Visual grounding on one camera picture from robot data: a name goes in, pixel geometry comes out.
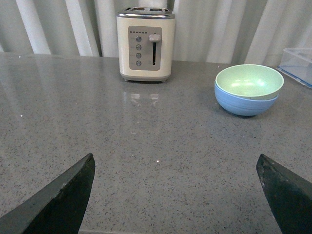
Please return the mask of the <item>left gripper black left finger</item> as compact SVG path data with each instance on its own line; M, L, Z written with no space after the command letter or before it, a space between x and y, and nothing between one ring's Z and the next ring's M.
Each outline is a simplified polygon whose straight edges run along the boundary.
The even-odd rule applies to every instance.
M77 234L89 202L95 160L89 153L0 219L2 234Z

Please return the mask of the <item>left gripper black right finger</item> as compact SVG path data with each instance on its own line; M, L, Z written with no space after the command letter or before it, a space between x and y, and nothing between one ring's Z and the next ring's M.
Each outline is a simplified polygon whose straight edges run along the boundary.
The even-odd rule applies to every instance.
M261 154L256 171L275 220L284 234L312 232L312 183Z

